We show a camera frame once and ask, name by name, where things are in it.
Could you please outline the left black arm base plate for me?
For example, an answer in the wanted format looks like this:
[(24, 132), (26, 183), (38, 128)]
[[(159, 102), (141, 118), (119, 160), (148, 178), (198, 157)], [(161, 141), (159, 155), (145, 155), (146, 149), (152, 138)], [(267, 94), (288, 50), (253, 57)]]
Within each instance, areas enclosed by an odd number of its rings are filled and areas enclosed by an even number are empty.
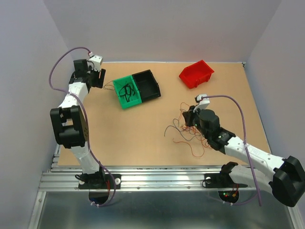
[(78, 189), (89, 190), (89, 189), (109, 189), (108, 185), (110, 185), (110, 189), (114, 189), (114, 185), (116, 185), (116, 189), (121, 188), (122, 176), (121, 174), (112, 174), (114, 180), (109, 174), (105, 174), (104, 178), (95, 178), (91, 179), (91, 181), (84, 182), (79, 180)]

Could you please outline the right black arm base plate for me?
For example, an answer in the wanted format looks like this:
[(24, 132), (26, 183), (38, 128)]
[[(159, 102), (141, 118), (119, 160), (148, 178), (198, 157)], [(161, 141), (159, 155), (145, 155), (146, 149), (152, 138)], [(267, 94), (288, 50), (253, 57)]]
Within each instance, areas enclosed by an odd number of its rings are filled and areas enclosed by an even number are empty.
[(205, 174), (202, 181), (202, 187), (204, 188), (234, 188), (237, 185), (241, 188), (248, 187), (246, 184), (233, 182), (229, 175), (221, 173)]

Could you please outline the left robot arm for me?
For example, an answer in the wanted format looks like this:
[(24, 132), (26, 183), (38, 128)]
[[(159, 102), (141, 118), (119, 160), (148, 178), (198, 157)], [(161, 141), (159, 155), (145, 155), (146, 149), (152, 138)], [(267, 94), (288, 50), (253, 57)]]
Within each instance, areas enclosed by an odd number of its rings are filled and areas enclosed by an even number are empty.
[(102, 188), (106, 183), (104, 170), (91, 154), (89, 125), (81, 109), (90, 89), (103, 87), (105, 70), (101, 68), (102, 61), (98, 55), (75, 60), (66, 96), (59, 107), (50, 111), (56, 142), (71, 150), (82, 168), (82, 173), (75, 176), (80, 189)]

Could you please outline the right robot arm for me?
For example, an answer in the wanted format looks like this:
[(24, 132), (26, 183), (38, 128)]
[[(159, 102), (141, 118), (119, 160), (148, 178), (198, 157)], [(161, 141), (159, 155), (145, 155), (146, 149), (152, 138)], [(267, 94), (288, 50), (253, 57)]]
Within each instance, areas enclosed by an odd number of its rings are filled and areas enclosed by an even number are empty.
[(249, 167), (236, 162), (223, 165), (218, 178), (222, 187), (233, 183), (258, 186), (288, 207), (294, 207), (305, 193), (305, 170), (297, 158), (274, 156), (244, 144), (241, 138), (220, 126), (219, 117), (212, 110), (196, 110), (191, 106), (183, 117), (186, 126), (195, 127), (212, 149), (249, 164)]

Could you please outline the red plastic bin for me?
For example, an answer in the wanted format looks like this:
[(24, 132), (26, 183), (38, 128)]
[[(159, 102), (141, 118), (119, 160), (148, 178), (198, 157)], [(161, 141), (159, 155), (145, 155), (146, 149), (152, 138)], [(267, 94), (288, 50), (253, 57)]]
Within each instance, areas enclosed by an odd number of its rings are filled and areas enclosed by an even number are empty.
[(213, 73), (214, 70), (204, 60), (200, 60), (185, 67), (179, 74), (179, 78), (189, 89), (193, 89), (208, 82)]

